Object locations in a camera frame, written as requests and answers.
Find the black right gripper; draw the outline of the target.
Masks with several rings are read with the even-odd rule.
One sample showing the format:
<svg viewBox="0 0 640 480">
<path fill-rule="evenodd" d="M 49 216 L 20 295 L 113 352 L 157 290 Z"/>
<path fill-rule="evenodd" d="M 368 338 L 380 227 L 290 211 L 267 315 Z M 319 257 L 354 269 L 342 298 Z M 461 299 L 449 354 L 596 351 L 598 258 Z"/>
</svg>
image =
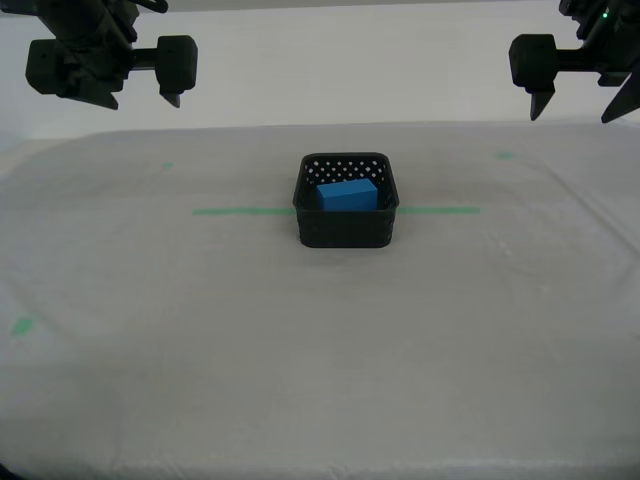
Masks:
<svg viewBox="0 0 640 480">
<path fill-rule="evenodd" d="M 638 1 L 560 1 L 559 12 L 577 22 L 580 60 L 600 75 L 599 86 L 621 86 L 639 62 Z M 521 34 L 509 48 L 511 77 L 531 95 L 530 119 L 542 114 L 555 94 L 557 48 L 551 34 Z M 640 73 L 634 70 L 601 116 L 603 124 L 640 106 Z"/>
</svg>

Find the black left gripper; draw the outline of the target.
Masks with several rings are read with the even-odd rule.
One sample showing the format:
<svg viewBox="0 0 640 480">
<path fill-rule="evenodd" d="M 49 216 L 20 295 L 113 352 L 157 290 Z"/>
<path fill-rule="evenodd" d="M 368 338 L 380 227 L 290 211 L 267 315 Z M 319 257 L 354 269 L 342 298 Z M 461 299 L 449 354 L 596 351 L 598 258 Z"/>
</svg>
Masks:
<svg viewBox="0 0 640 480">
<path fill-rule="evenodd" d="M 37 17 L 54 35 L 33 40 L 25 77 L 42 95 L 117 110 L 113 94 L 134 67 L 134 23 L 142 6 L 168 11 L 165 1 L 36 1 Z M 175 108 L 196 85 L 198 47 L 187 35 L 161 36 L 156 50 L 160 95 Z"/>
</svg>

